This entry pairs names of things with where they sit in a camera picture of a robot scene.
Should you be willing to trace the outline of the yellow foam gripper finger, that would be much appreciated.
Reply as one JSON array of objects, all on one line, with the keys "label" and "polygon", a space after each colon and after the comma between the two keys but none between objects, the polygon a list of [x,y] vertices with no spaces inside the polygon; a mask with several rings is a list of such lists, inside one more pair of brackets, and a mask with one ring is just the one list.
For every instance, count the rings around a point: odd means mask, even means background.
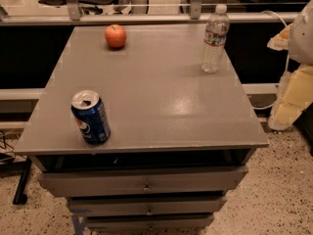
[{"label": "yellow foam gripper finger", "polygon": [[288,50],[290,44],[291,27],[292,24],[290,23],[277,35],[272,37],[267,43],[267,47],[276,51]]},{"label": "yellow foam gripper finger", "polygon": [[313,67],[300,65],[294,72],[285,71],[268,119],[269,127],[278,131],[286,130],[312,103]]}]

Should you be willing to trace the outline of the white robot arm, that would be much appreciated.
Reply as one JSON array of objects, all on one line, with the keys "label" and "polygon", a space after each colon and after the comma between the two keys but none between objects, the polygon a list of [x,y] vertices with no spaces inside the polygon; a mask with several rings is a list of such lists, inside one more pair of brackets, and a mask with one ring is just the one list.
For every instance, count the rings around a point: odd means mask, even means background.
[{"label": "white robot arm", "polygon": [[313,103],[313,0],[292,23],[269,40],[267,47],[287,50],[287,61],[299,63],[296,71],[284,71],[268,119],[271,129],[283,131]]}]

